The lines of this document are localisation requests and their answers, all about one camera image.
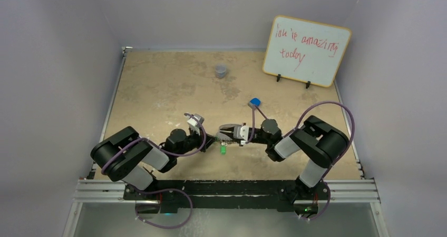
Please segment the green key tag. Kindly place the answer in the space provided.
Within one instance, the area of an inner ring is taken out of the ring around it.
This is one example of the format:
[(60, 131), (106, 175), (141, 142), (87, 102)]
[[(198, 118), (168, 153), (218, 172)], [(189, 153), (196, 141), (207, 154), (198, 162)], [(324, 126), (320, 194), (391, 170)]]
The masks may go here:
[(220, 146), (220, 154), (221, 154), (221, 155), (226, 155), (226, 153), (227, 153), (227, 144), (225, 144), (225, 143), (221, 143), (221, 146)]

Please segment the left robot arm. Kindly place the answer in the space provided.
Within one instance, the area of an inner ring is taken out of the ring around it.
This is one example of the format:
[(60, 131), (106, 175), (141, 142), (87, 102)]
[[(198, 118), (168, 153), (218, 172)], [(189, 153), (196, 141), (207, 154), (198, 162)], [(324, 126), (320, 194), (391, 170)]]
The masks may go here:
[(166, 141), (157, 146), (127, 126), (97, 144), (90, 156), (111, 181), (131, 184), (143, 199), (149, 200), (157, 194), (156, 178), (140, 163), (165, 173), (177, 165), (177, 158), (191, 152), (205, 152), (215, 141), (214, 136), (203, 135), (202, 131), (189, 129), (186, 134), (182, 129), (174, 129)]

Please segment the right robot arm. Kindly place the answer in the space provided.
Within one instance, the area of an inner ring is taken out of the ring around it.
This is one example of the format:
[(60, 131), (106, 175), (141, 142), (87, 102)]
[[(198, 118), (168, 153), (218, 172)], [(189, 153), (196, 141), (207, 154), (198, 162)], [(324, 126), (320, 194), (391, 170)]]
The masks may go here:
[(281, 162), (299, 151), (307, 155), (309, 160), (296, 184), (297, 194), (304, 199), (316, 193), (318, 182), (349, 146), (346, 134), (313, 115), (286, 136), (282, 136), (273, 119), (264, 120), (259, 129), (245, 125), (234, 132), (235, 137), (244, 142), (267, 145), (265, 152), (274, 162)]

